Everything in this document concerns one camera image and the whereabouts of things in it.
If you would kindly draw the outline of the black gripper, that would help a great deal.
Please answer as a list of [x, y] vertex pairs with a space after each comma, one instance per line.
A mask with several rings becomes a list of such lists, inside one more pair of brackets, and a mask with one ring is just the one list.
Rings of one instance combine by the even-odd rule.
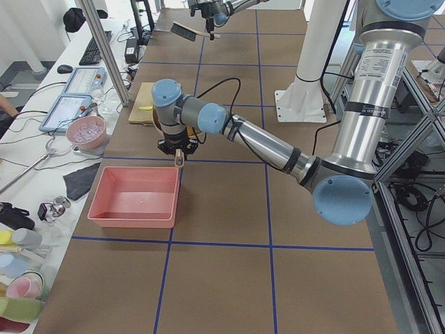
[[194, 154], [198, 148], [196, 139], [188, 136], [187, 131], [182, 131], [178, 134], [163, 134], [164, 139], [158, 140], [157, 148], [166, 155], [176, 155], [176, 150], [181, 150], [184, 153], [184, 159], [187, 160], [188, 155]]
[[214, 1], [200, 1], [199, 3], [199, 9], [201, 11], [201, 16], [206, 20], [206, 30], [209, 32], [209, 39], [214, 40], [215, 39], [215, 26], [214, 26], [214, 20], [213, 17], [215, 15], [216, 9], [215, 9], [215, 2]]

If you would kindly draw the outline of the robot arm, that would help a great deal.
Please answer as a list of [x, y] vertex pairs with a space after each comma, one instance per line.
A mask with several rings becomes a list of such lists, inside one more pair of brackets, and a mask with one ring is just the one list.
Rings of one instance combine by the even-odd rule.
[[426, 34], [439, 1], [360, 1], [359, 43], [363, 46], [331, 153], [305, 154], [226, 107], [187, 95], [173, 79], [154, 84], [152, 99], [163, 139], [174, 154], [191, 145], [188, 128], [220, 134], [258, 159], [294, 177], [312, 196], [318, 215], [335, 225], [352, 225], [371, 211], [371, 160], [410, 52]]
[[215, 28], [224, 26], [229, 18], [236, 13], [241, 12], [247, 8], [255, 6], [268, 0], [239, 0], [239, 1], [188, 1], [188, 7], [191, 17], [199, 10], [201, 17], [206, 20], [205, 29], [209, 33], [210, 40], [216, 38], [214, 33]]

